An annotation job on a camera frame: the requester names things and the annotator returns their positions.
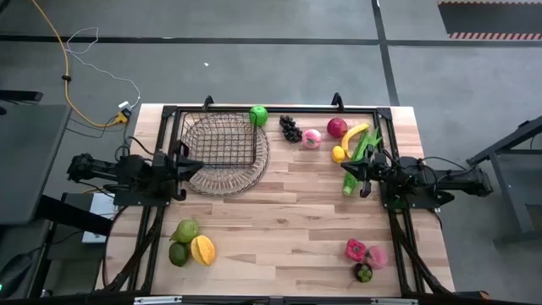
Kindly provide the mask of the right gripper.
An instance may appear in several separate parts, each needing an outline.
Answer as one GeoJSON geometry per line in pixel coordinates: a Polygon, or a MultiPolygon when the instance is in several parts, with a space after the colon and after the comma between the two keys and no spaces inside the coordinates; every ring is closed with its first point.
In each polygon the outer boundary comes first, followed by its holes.
{"type": "Polygon", "coordinates": [[[382,181],[389,175],[388,157],[389,153],[386,150],[376,152],[375,146],[368,144],[361,160],[344,162],[340,165],[343,169],[351,169],[346,171],[345,181],[361,181],[363,185],[360,197],[368,197],[372,191],[371,181],[382,181]]]}

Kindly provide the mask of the yellow banana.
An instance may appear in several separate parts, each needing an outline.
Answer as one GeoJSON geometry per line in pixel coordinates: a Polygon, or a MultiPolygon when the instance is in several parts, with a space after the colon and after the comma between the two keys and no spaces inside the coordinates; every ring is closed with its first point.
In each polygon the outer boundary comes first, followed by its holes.
{"type": "Polygon", "coordinates": [[[343,137],[341,139],[341,142],[340,142],[340,146],[342,147],[345,155],[348,158],[351,158],[351,152],[349,150],[350,139],[353,136],[359,134],[360,132],[367,130],[369,127],[370,127],[370,124],[368,124],[368,123],[359,124],[359,125],[356,125],[356,126],[352,127],[351,129],[349,129],[343,135],[343,137]]]}

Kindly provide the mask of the black wire basket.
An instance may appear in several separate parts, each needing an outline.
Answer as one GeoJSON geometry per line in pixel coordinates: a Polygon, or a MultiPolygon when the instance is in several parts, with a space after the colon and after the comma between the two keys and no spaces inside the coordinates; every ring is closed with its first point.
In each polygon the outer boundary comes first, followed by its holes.
{"type": "Polygon", "coordinates": [[[257,126],[246,112],[187,112],[180,142],[188,159],[211,168],[239,168],[256,159],[257,126]]]}

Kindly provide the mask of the red pomegranate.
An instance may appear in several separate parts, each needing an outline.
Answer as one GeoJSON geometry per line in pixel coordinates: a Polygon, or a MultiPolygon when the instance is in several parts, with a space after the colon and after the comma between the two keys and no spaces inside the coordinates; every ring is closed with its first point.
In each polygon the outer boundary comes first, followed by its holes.
{"type": "Polygon", "coordinates": [[[334,138],[341,138],[348,131],[347,123],[341,118],[333,118],[327,124],[327,132],[334,138]]]}

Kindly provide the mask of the pink peach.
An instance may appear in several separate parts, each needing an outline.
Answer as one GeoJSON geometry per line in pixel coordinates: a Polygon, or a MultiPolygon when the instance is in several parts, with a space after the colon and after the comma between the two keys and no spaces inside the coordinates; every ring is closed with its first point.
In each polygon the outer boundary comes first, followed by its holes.
{"type": "Polygon", "coordinates": [[[301,137],[301,143],[305,148],[315,149],[321,145],[322,136],[318,130],[304,130],[301,137]]]}
{"type": "Polygon", "coordinates": [[[372,269],[382,269],[388,263],[388,253],[382,247],[371,246],[366,252],[365,263],[372,269]]]}

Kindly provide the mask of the green apple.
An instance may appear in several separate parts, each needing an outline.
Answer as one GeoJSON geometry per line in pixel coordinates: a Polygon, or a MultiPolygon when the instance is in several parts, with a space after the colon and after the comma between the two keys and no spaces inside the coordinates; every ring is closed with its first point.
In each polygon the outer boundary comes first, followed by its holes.
{"type": "Polygon", "coordinates": [[[191,241],[199,235],[199,226],[194,219],[181,220],[174,233],[171,235],[172,241],[180,243],[191,243],[191,241]]]}
{"type": "Polygon", "coordinates": [[[255,126],[264,126],[268,121],[268,110],[262,105],[251,107],[249,119],[255,126]]]}

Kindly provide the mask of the black grape bunch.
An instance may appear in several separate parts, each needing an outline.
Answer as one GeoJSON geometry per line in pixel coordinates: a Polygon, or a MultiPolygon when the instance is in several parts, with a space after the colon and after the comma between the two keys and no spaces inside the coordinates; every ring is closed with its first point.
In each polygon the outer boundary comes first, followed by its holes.
{"type": "Polygon", "coordinates": [[[282,127],[282,132],[285,139],[290,143],[300,142],[302,139],[302,131],[296,126],[296,122],[289,115],[281,115],[279,125],[282,127]]]}

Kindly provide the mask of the red bell pepper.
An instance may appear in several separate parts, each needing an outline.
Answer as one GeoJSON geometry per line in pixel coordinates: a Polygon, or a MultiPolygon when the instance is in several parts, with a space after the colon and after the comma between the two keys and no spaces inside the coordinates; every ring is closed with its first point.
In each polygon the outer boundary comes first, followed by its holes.
{"type": "Polygon", "coordinates": [[[347,241],[345,255],[349,259],[360,263],[365,258],[366,252],[367,252],[367,247],[363,242],[358,241],[353,238],[347,241]]]}

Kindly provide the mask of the yellow starfruit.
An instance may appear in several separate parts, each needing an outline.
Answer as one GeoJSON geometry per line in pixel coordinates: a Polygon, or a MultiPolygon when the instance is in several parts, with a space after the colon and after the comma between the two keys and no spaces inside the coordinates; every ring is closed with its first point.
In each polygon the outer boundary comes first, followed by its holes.
{"type": "Polygon", "coordinates": [[[216,249],[208,237],[199,235],[191,241],[191,255],[199,264],[210,266],[216,258],[216,249]]]}

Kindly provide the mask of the dark green avocado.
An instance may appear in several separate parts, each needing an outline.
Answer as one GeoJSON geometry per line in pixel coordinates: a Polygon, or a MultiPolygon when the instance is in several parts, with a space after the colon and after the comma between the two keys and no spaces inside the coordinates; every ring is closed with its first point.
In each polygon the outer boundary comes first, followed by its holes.
{"type": "Polygon", "coordinates": [[[177,266],[183,267],[190,256],[190,249],[187,244],[174,242],[169,247],[169,261],[177,266]]]}

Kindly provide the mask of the white box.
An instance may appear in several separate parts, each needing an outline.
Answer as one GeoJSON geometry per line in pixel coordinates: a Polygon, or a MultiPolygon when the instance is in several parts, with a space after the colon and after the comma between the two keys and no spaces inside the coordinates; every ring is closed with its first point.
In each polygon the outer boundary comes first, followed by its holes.
{"type": "MultiPolygon", "coordinates": [[[[113,195],[94,193],[91,198],[90,212],[112,220],[119,208],[113,204],[113,195]]],[[[104,243],[106,236],[86,231],[81,241],[85,244],[104,243]]]]}

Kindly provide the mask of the grey desk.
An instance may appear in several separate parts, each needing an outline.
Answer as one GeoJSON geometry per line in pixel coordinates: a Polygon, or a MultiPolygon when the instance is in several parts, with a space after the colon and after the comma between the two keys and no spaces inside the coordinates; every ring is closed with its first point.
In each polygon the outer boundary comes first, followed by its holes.
{"type": "Polygon", "coordinates": [[[35,218],[71,109],[7,105],[0,114],[0,225],[35,218]]]}

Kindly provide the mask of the black mat with striped edge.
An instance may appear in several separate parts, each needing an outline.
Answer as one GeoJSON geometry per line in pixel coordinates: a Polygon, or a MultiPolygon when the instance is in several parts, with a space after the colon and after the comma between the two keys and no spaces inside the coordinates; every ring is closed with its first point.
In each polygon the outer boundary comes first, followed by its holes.
{"type": "Polygon", "coordinates": [[[437,6],[452,40],[542,41],[542,2],[450,0],[437,6]]]}

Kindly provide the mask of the black metal table frame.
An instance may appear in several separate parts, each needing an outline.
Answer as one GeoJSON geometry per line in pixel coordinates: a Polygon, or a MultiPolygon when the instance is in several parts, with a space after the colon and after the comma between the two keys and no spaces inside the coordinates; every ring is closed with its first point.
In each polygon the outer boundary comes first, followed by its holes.
{"type": "MultiPolygon", "coordinates": [[[[326,133],[328,121],[342,117],[350,126],[374,127],[370,114],[337,113],[333,106],[268,105],[264,126],[270,161],[262,179],[248,191],[231,197],[207,197],[191,192],[165,210],[158,240],[151,293],[157,295],[263,296],[399,296],[389,216],[380,189],[360,198],[356,190],[343,197],[346,172],[332,161],[338,145],[326,133]],[[290,144],[279,129],[280,114],[293,116],[302,128],[323,135],[319,148],[290,144]],[[182,219],[193,218],[217,250],[205,267],[192,259],[185,267],[168,260],[170,235],[182,219]],[[353,262],[345,256],[347,240],[387,250],[387,265],[372,280],[355,282],[353,262]]],[[[107,249],[106,276],[112,282],[135,249],[142,208],[126,209],[115,222],[107,249]]],[[[440,223],[425,210],[411,213],[418,252],[440,283],[454,291],[440,223]]]]}

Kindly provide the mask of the grey metal table frame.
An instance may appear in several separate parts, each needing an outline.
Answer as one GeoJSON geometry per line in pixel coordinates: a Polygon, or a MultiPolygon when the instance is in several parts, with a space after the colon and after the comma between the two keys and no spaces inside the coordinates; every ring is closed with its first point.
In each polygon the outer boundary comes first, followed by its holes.
{"type": "Polygon", "coordinates": [[[542,135],[542,115],[521,123],[515,131],[467,159],[471,166],[489,160],[503,200],[512,206],[518,233],[494,240],[496,246],[542,241],[528,209],[542,208],[542,148],[518,149],[517,145],[542,135]]]}

